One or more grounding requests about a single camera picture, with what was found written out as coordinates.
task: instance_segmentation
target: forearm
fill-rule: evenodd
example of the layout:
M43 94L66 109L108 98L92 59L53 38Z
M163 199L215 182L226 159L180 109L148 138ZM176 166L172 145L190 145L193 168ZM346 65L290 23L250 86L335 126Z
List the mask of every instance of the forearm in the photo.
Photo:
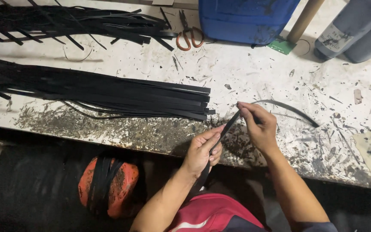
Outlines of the forearm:
M276 149L265 157L277 199L290 224L293 226L293 222L328 222L323 207L281 151Z
M187 197L195 178L180 168L140 210L130 231L162 232Z

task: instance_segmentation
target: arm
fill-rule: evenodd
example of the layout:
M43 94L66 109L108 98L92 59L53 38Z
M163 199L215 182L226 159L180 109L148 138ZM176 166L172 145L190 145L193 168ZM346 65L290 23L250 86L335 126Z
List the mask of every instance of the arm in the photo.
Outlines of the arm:
M277 120L258 104L238 103L253 145L264 155L284 215L293 231L298 222L329 222L326 212L303 179L290 166L276 142ZM254 116L261 124L254 122Z
M209 157L209 152L219 140L223 128L224 125L211 129L191 140L183 165L144 205L130 231L162 232L168 228L207 162L210 161L210 166L219 162L222 145L216 146L213 156Z

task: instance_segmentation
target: bundle of leather strips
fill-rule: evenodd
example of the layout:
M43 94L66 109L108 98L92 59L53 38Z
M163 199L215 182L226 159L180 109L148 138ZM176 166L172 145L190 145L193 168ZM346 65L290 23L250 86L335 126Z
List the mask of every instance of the bundle of leather strips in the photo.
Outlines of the bundle of leather strips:
M0 60L0 97L59 100L93 119L181 117L206 120L210 88L21 65ZM91 112L85 113L79 108ZM106 113L109 116L94 116Z
M81 50L84 47L70 35L89 34L100 46L92 34L129 40L140 45L149 44L151 38L166 47L174 50L163 39L177 37L177 33L163 31L169 29L168 21L139 14L141 10L127 12L122 10L103 10L86 7L63 7L55 0L58 6L39 6L33 0L28 0L32 6L13 7L3 1L0 5L0 33L8 39L0 38L0 42L16 42L23 45L23 41L34 40L42 43L41 39L53 38L65 44L57 37L65 36ZM21 38L10 32L19 32Z

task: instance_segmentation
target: black floor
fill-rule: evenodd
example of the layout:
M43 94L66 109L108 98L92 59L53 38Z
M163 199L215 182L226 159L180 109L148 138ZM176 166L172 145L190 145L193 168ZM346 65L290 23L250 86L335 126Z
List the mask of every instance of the black floor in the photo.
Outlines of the black floor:
M16 144L0 155L0 231L127 231L131 219L96 219L80 203L77 185L91 158L111 149L116 156L143 160L148 195L181 164L174 157L5 129L0 129L0 140ZM236 198L273 231L289 231L265 172L216 166L207 186ZM371 231L371 189L306 182L338 231Z

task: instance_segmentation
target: scissors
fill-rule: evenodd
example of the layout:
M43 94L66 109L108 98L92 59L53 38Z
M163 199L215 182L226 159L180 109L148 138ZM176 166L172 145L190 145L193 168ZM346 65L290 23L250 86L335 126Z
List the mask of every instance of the scissors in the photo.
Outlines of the scissors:
M197 27L195 27L195 26L193 28L189 28L188 27L187 20L185 18L184 10L181 10L181 11L178 11L178 12L180 13L180 19L181 19L181 23L183 24L184 30L183 31L180 31L180 33L178 33L177 40L176 40L177 47L180 50L182 50L182 51L188 51L188 50L191 49L190 41L188 40L188 37L185 34L186 32L189 32L189 31L191 32L191 42L192 42L193 46L194 47L201 47L201 45L203 45L203 43L204 43L204 34L203 34L203 32L200 29L198 29ZM193 30L196 30L197 32L199 32L201 34L201 43L200 44L196 44L195 43L195 40L194 40L194 31ZM180 43L178 43L178 40L180 39L181 34L183 34L184 40L186 41L188 47L182 47L180 45Z

